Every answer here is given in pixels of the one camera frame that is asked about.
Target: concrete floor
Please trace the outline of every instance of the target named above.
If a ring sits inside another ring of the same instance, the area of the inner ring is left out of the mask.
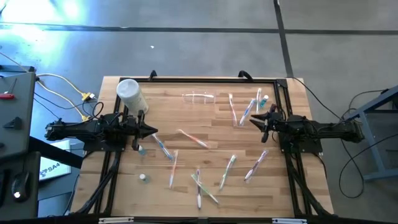
[[[286,29],[398,29],[395,0],[281,0],[280,5]],[[11,0],[0,20],[116,27],[277,28],[271,0]],[[347,109],[355,94],[398,83],[396,35],[287,35],[287,44],[295,77],[304,78],[319,99],[337,114]],[[149,75],[153,69],[160,76],[235,77],[238,71],[246,70],[254,77],[286,77],[278,34],[69,32],[17,26],[0,30],[0,51],[36,67],[37,73],[63,75],[79,89],[96,94],[105,75]],[[1,63],[10,64],[0,57]],[[79,102],[80,95],[61,80],[43,79],[49,88]],[[69,106],[39,86],[36,92]],[[354,106],[375,96],[362,96]],[[309,97],[314,119],[336,121]],[[74,110],[48,107],[65,120],[80,120]],[[54,119],[35,103],[31,135],[43,139],[45,125]],[[338,176],[348,156],[339,141],[322,143],[335,213],[397,222],[398,178],[366,183],[360,198],[345,198],[338,188]],[[348,144],[352,154],[366,146],[366,142]],[[365,174],[375,171],[370,153],[359,156],[357,162]],[[67,183],[65,188],[71,189],[73,181]],[[359,190],[360,179],[354,166],[348,166],[342,186],[347,194]],[[55,200],[40,201],[41,216],[59,214],[68,197]],[[49,210],[54,205],[61,208]]]

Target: wooden table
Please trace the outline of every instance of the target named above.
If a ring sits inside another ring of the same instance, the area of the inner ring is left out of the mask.
[[[116,99],[116,86],[120,77],[104,77],[99,101],[104,103],[102,113],[112,113]],[[307,95],[297,81],[288,79],[290,100],[294,114],[311,119]],[[164,156],[152,137],[140,144],[147,149],[141,157],[131,149],[131,141],[122,154],[118,181],[114,195],[113,216],[146,217],[292,217],[292,199],[284,156],[279,144],[271,137],[263,144],[262,134],[248,119],[243,127],[232,127],[228,93],[233,94],[238,120],[256,97],[257,89],[269,95],[266,109],[275,102],[274,88],[270,84],[238,83],[141,83],[142,92],[149,104],[145,122],[159,129],[158,137],[173,154],[179,150],[173,188],[169,189],[172,163]],[[182,93],[206,90],[216,93],[216,103],[210,105],[184,103]],[[189,138],[178,133],[182,129],[207,142],[211,149],[204,149]],[[243,179],[257,161],[261,152],[269,154],[261,163],[249,184]],[[221,177],[231,156],[237,161],[230,170],[224,189],[219,191]],[[72,211],[78,210],[98,185],[103,152],[95,152],[84,160],[80,179],[73,200]],[[328,185],[323,166],[312,154],[302,154],[309,189],[324,206],[333,213]],[[191,174],[197,166],[201,169],[201,180],[220,201],[215,204],[204,196],[202,209],[197,209],[196,185]],[[144,184],[139,174],[150,176]],[[103,206],[108,189],[105,190]],[[298,191],[302,205],[301,191]]]

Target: wooden tabletop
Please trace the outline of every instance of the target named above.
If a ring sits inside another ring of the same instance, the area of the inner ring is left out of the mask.
[[[120,77],[104,77],[99,101],[104,103],[103,114],[112,113],[116,99],[116,86]],[[287,79],[294,114],[311,119],[311,112],[304,87]],[[140,141],[147,155],[140,156],[131,149],[131,141],[123,152],[112,215],[146,217],[293,217],[292,200],[284,156],[280,153],[278,138],[261,143],[262,134],[247,118],[243,127],[233,127],[228,93],[233,94],[238,120],[257,89],[269,95],[265,113],[275,102],[271,84],[239,83],[140,83],[149,104],[146,124],[159,130],[159,139],[174,154],[178,150],[177,168],[173,188],[169,189],[172,163],[164,156],[152,137]],[[206,90],[216,95],[215,104],[185,103],[182,94],[188,91]],[[188,134],[205,141],[210,149],[204,149],[186,136]],[[244,176],[258,160],[262,151],[269,151],[250,183]],[[235,154],[234,163],[223,190],[219,190],[226,165]],[[86,158],[80,171],[80,179],[73,200],[72,211],[78,210],[88,200],[98,185],[103,163],[103,152],[95,152]],[[333,213],[328,185],[319,159],[312,154],[302,154],[307,185],[326,210]],[[196,185],[191,178],[197,166],[201,169],[201,181],[218,199],[219,205],[204,194],[201,210],[197,209]],[[147,174],[150,182],[139,180],[139,174]]]

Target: gray floor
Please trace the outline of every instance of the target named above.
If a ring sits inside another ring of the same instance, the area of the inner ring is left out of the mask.
[[[281,0],[280,5],[287,29],[398,29],[395,0]],[[11,0],[0,20],[120,27],[277,28],[271,0]],[[355,94],[398,83],[396,35],[288,35],[287,43],[295,77],[304,78],[319,99],[338,114],[347,109]],[[37,73],[63,75],[79,89],[96,94],[105,75],[149,75],[153,69],[160,76],[236,76],[239,70],[254,77],[286,76],[278,34],[67,32],[22,26],[0,30],[0,51],[24,65],[35,66]],[[10,64],[4,58],[0,63]],[[43,80],[49,88],[79,102],[80,95],[61,80]],[[40,86],[36,92],[69,106]],[[362,96],[354,106],[375,96]],[[309,97],[314,119],[336,121]],[[80,120],[75,110],[48,107],[67,121]],[[35,103],[31,135],[43,139],[45,125],[54,119]],[[348,146],[355,153],[367,144]],[[398,179],[366,183],[360,198],[347,199],[339,191],[338,177],[348,156],[337,140],[323,141],[323,147],[335,213],[397,222]],[[375,171],[370,153],[357,161],[364,173]],[[72,185],[68,181],[65,187],[71,189]],[[342,186],[347,194],[358,192],[360,179],[354,166],[345,171]],[[62,197],[63,203],[54,199],[40,202],[40,215],[60,213],[68,199]],[[55,204],[60,208],[53,213],[47,210]]]

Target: computer mouse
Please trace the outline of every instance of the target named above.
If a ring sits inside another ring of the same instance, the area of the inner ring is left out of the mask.
[[[11,194],[17,202],[24,202],[29,198],[29,172],[22,171],[14,176]]]

